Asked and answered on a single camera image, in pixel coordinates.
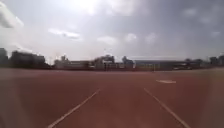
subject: running track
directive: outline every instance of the running track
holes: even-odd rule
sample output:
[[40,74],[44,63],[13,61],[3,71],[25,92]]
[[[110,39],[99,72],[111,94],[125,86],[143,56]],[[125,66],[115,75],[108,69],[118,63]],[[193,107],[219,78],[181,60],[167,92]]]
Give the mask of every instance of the running track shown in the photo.
[[224,127],[221,69],[0,72],[0,128]]

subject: tree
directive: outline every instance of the tree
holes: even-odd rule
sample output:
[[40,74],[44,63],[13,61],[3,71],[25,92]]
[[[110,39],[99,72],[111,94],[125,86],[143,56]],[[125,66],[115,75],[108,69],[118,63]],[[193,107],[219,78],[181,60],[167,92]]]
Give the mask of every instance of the tree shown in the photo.
[[218,61],[220,66],[224,66],[224,55],[219,56]]
[[94,62],[98,62],[98,63],[115,63],[115,59],[114,59],[114,56],[106,55],[106,56],[101,56],[101,57],[95,58]]
[[132,60],[129,60],[126,56],[122,58],[122,61],[126,68],[133,68],[134,62]]
[[191,62],[192,60],[190,58],[185,59],[186,62]]
[[218,61],[217,57],[210,57],[209,59],[210,59],[210,64],[212,66],[218,66],[219,61]]
[[0,66],[6,66],[8,64],[7,51],[4,48],[0,48]]
[[202,59],[195,59],[194,62],[196,64],[200,65],[203,62],[203,60]]
[[49,65],[45,63],[45,57],[32,54],[13,51],[10,58],[10,62],[13,67],[17,68],[48,68]]
[[68,62],[68,58],[64,55],[64,56],[61,56],[61,61],[62,62]]

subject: sports field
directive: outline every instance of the sports field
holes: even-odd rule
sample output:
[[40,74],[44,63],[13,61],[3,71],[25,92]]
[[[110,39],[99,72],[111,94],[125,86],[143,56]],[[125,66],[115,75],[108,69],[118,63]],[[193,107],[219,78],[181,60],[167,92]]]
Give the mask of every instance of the sports field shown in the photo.
[[223,97],[223,69],[0,69],[0,128],[223,128]]

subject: white field marking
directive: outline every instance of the white field marking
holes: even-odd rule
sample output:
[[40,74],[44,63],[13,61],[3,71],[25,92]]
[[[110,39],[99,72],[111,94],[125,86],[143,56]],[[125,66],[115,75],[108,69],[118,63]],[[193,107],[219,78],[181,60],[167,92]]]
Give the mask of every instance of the white field marking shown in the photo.
[[82,103],[80,103],[76,107],[70,109],[66,114],[64,114],[62,117],[60,117],[56,121],[54,121],[52,124],[48,125],[47,128],[54,128],[57,124],[59,124],[61,121],[63,121],[67,116],[69,116],[74,111],[76,111],[77,109],[79,109],[80,107],[82,107],[82,105],[84,105],[88,100],[90,100],[93,96],[95,96],[96,94],[98,94],[99,91],[100,91],[100,89],[98,89],[96,92],[94,92],[91,96],[89,96],[87,99],[85,99]]
[[157,82],[160,82],[160,83],[164,83],[164,84],[175,84],[177,83],[176,81],[173,81],[173,80],[156,80]]
[[166,106],[162,101],[156,98],[150,91],[144,88],[146,93],[152,96],[168,113],[170,113],[177,121],[179,121],[185,128],[191,128],[184,120],[182,120],[176,113],[174,113],[169,107]]

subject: cloud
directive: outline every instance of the cloud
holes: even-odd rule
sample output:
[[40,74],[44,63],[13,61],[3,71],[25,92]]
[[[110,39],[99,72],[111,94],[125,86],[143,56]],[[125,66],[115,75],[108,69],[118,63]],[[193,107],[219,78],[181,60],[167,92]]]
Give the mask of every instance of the cloud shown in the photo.
[[147,44],[154,44],[157,39],[157,35],[155,33],[150,33],[145,37],[145,42]]
[[111,36],[99,37],[99,38],[97,38],[97,41],[103,42],[108,45],[115,45],[115,44],[119,43],[119,40],[117,38],[111,37]]
[[28,53],[34,53],[33,50],[29,49],[29,48],[25,48],[23,47],[21,44],[19,43],[13,43],[10,44],[13,49],[16,49],[17,51],[21,51],[21,52],[28,52]]
[[64,30],[59,30],[59,29],[55,29],[55,28],[50,28],[48,29],[48,32],[55,34],[55,35],[60,35],[72,40],[82,40],[81,36],[77,33],[72,33],[72,32],[68,32],[68,31],[64,31]]
[[138,1],[139,0],[108,0],[108,4],[114,13],[130,16],[136,11],[139,4]]
[[24,26],[23,22],[0,2],[0,26],[5,28],[17,28]]
[[186,18],[192,18],[197,15],[197,10],[195,8],[188,8],[183,10],[182,15]]
[[126,42],[136,42],[138,40],[138,37],[133,33],[129,33],[124,37],[124,40]]
[[81,12],[95,15],[101,0],[48,0],[50,5],[70,12]]
[[148,16],[148,15],[150,15],[151,12],[150,12],[149,8],[143,7],[141,9],[141,13],[142,13],[142,15]]
[[219,23],[222,23],[223,13],[223,6],[214,4],[210,8],[201,11],[198,20],[205,25],[218,25]]

